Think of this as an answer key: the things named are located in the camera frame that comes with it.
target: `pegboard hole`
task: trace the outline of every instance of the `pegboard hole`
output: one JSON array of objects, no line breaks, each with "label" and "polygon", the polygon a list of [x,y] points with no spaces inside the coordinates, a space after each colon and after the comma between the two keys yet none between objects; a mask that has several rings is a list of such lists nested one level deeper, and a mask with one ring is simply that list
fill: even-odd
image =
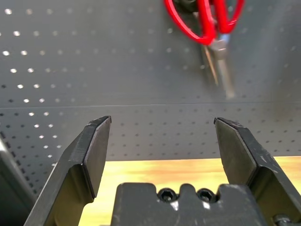
[{"label": "pegboard hole", "polygon": [[39,35],[40,35],[40,33],[38,31],[33,32],[33,36],[38,37]]},{"label": "pegboard hole", "polygon": [[173,29],[172,28],[168,28],[167,33],[171,34],[172,32],[173,32]]},{"label": "pegboard hole", "polygon": [[11,15],[13,13],[13,11],[10,8],[6,8],[4,10],[4,12],[5,12],[6,15]]},{"label": "pegboard hole", "polygon": [[248,29],[247,29],[246,27],[244,27],[244,28],[241,30],[241,33],[242,33],[242,34],[245,34],[247,31],[248,31]]},{"label": "pegboard hole", "polygon": [[53,14],[53,10],[52,10],[52,9],[50,9],[50,8],[48,8],[48,9],[46,10],[46,12],[47,12],[47,14],[48,14],[48,15],[51,15],[51,14]]},{"label": "pegboard hole", "polygon": [[16,36],[16,37],[20,36],[20,32],[19,32],[19,31],[14,31],[13,34],[14,34],[14,36]]},{"label": "pegboard hole", "polygon": [[5,50],[5,51],[2,52],[2,54],[3,54],[4,56],[9,56],[10,53],[9,53],[7,50]]},{"label": "pegboard hole", "polygon": [[32,9],[31,9],[31,8],[28,8],[28,9],[26,10],[26,14],[27,14],[27,15],[31,15],[31,14],[32,14]]}]

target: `red handle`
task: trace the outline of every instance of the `red handle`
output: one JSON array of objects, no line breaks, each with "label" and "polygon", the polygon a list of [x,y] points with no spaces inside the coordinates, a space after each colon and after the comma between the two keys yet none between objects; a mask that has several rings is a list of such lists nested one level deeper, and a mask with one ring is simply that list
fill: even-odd
[{"label": "red handle", "polygon": [[178,27],[186,34],[188,37],[194,41],[209,45],[215,38],[215,28],[214,22],[211,15],[209,0],[197,0],[198,1],[198,11],[199,20],[203,28],[203,36],[196,35],[180,18],[178,12],[174,7],[173,0],[165,0],[165,5],[167,11],[172,17],[173,21],[178,25]]},{"label": "red handle", "polygon": [[[216,37],[214,21],[211,14],[209,0],[197,0],[199,20],[203,28],[203,36],[196,35],[185,23],[182,21],[178,12],[174,7],[173,0],[165,0],[165,5],[168,13],[177,26],[191,39],[203,44],[210,45]],[[224,0],[213,0],[216,11],[216,17],[220,33],[230,33],[238,20],[242,11],[244,0],[238,0],[234,15],[231,20],[228,20],[228,11]]]},{"label": "red handle", "polygon": [[213,0],[220,33],[230,33],[234,29],[238,17],[243,9],[244,2],[245,0],[238,0],[233,17],[228,20],[228,9],[224,0]]}]

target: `wooden surface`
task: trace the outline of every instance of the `wooden surface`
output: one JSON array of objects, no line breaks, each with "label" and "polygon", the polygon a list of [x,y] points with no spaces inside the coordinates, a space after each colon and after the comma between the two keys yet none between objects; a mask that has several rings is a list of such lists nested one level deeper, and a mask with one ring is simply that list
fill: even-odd
[{"label": "wooden surface", "polygon": [[[276,157],[277,162],[301,193],[301,157]],[[206,187],[216,192],[219,184],[228,183],[220,159],[168,161],[106,162],[98,196],[82,213],[80,226],[109,225],[116,188],[124,182],[149,182],[157,191],[170,187],[179,192],[183,183],[196,190]]]}]

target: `screw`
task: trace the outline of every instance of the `screw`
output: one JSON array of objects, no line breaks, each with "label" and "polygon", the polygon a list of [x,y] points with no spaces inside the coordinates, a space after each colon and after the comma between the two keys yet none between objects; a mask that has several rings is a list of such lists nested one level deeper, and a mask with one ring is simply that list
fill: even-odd
[{"label": "screw", "polygon": [[207,188],[199,189],[197,192],[197,196],[200,200],[204,202],[214,203],[217,201],[215,194]]},{"label": "screw", "polygon": [[290,225],[291,220],[285,214],[278,214],[273,217],[273,221],[276,226],[287,226]]},{"label": "screw", "polygon": [[177,194],[170,188],[163,188],[158,192],[158,198],[163,202],[174,202],[177,200]]}]

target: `metal panel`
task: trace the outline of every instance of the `metal panel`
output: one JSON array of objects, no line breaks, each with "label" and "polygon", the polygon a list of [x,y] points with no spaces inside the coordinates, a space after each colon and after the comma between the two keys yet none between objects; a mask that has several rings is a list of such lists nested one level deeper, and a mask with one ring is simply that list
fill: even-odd
[{"label": "metal panel", "polygon": [[37,190],[103,115],[113,121],[108,160],[219,157],[215,116],[239,120],[274,155],[300,155],[300,10],[297,0],[247,2],[227,100],[161,0],[4,0],[0,130]]}]

